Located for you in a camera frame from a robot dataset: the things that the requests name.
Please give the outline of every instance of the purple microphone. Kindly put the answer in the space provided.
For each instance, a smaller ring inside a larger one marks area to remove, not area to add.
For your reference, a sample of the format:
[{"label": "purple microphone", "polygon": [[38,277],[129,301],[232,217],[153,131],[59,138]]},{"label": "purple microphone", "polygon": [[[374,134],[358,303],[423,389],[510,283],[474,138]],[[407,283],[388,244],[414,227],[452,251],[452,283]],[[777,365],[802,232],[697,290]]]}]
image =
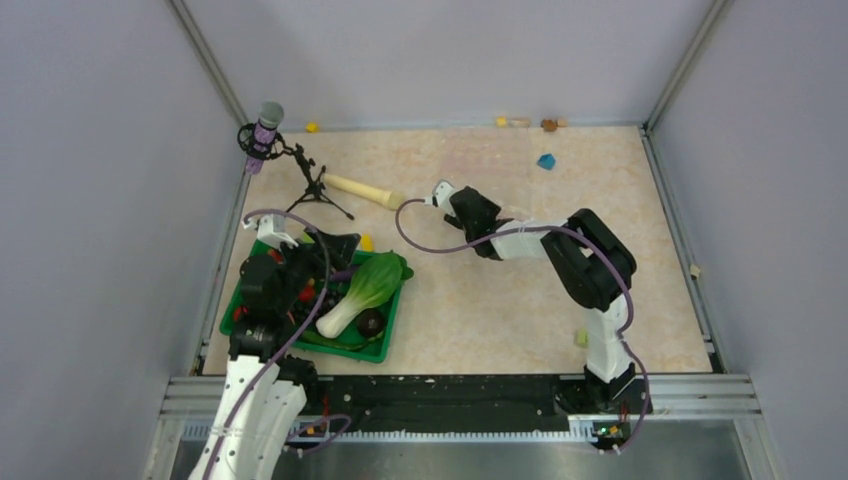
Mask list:
[{"label": "purple microphone", "polygon": [[259,121],[248,123],[239,129],[238,142],[242,151],[247,154],[245,170],[256,175],[262,170],[266,160],[279,158],[284,147],[283,137],[277,133],[277,126],[283,121],[283,107],[277,102],[262,102],[259,110]]}]

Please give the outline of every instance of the gray wall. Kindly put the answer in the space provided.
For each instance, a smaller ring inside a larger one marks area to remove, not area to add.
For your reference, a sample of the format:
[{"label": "gray wall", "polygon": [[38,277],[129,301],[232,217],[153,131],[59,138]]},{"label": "gray wall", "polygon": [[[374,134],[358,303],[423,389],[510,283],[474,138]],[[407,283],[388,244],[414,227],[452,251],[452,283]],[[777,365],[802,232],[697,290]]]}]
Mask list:
[{"label": "gray wall", "polygon": [[644,120],[710,0],[189,0],[248,111],[287,129]]},{"label": "gray wall", "polygon": [[141,475],[241,156],[163,1],[0,7],[0,471]]},{"label": "gray wall", "polygon": [[659,132],[725,357],[792,478],[844,478],[848,2],[736,2]]}]

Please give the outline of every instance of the beige tile floor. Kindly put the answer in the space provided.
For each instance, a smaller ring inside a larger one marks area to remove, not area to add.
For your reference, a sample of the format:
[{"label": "beige tile floor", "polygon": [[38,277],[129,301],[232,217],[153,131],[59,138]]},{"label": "beige tile floor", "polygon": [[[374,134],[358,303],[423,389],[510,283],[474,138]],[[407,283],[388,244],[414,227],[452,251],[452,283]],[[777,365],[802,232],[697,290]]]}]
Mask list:
[{"label": "beige tile floor", "polygon": [[[290,134],[308,156],[331,173],[408,197],[429,194],[442,177],[470,181],[520,215],[560,221],[593,209],[633,252],[636,319],[627,338],[652,372],[709,371],[701,332],[656,187],[635,127],[469,131],[415,130]],[[552,171],[535,166],[544,153]],[[285,209],[305,180],[292,159],[265,165],[251,182],[245,211]],[[406,256],[416,275],[404,287],[391,347],[382,364],[293,351],[313,360],[319,373],[483,374],[580,372],[586,350],[574,343],[584,312],[566,294],[544,260],[494,262],[473,251],[430,255],[406,245],[393,226],[394,212],[344,192],[327,192],[355,221],[327,205],[299,206],[296,213],[330,233],[371,234],[378,251]],[[439,210],[404,211],[407,232],[420,243],[449,247],[463,242]],[[292,233],[299,227],[289,225]],[[254,232],[240,230],[227,270],[220,322],[238,281]],[[205,374],[226,370],[227,337],[214,330]]]}]

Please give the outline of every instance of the white vegetable stalk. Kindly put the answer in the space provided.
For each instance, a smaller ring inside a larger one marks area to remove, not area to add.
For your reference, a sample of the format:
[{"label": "white vegetable stalk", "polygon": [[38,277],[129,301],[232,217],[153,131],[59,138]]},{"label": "white vegetable stalk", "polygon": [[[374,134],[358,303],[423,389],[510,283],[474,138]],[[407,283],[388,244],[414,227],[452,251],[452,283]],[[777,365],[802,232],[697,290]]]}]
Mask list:
[{"label": "white vegetable stalk", "polygon": [[318,319],[315,328],[324,337],[336,338],[359,315],[360,311],[359,305],[356,305],[349,297],[344,297],[332,310]]}]

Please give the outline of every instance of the bok choy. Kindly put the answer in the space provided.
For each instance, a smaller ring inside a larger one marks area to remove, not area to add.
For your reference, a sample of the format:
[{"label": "bok choy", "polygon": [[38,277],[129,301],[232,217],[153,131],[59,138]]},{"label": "bok choy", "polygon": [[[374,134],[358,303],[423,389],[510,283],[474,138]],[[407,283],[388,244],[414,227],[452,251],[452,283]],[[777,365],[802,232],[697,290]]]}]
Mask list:
[{"label": "bok choy", "polygon": [[406,259],[394,252],[369,258],[353,274],[344,298],[315,323],[318,333],[327,338],[338,337],[359,312],[386,303],[401,282],[413,274]]}]

